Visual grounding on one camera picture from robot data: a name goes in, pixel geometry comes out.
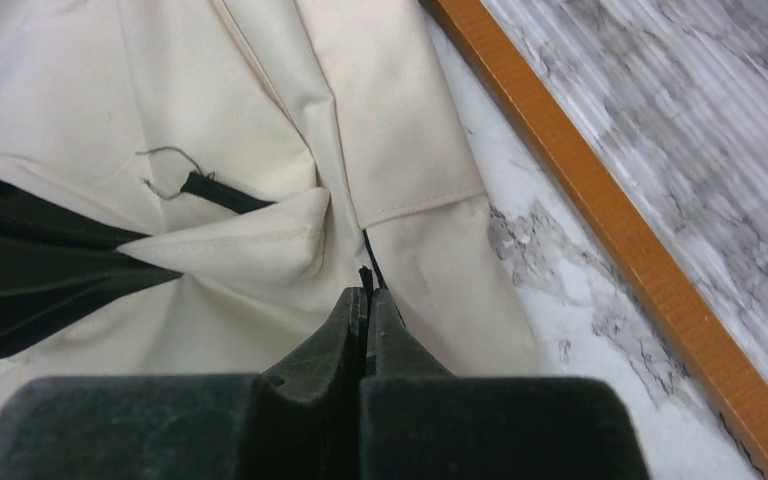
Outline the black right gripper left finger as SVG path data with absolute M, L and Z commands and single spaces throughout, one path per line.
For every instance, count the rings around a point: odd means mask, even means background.
M 0 479 L 353 479 L 368 295 L 262 373 L 50 377 L 0 411 Z

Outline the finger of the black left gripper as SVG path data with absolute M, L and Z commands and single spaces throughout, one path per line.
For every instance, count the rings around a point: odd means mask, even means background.
M 121 297 L 180 277 L 112 251 L 0 248 L 0 358 Z
M 116 248 L 142 237 L 77 214 L 0 178 L 0 263 L 139 265 L 139 260 Z

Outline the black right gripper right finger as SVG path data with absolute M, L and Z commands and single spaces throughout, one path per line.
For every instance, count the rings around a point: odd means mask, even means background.
M 371 301 L 360 383 L 364 479 L 646 479 L 624 403 L 580 377 L 457 377 Z

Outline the beige canvas backpack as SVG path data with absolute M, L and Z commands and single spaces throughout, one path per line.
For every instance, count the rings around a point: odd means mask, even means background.
M 181 274 L 1 359 L 0 409 L 40 377 L 264 371 L 371 262 L 449 371 L 539 370 L 414 1 L 0 1 L 0 180 Z

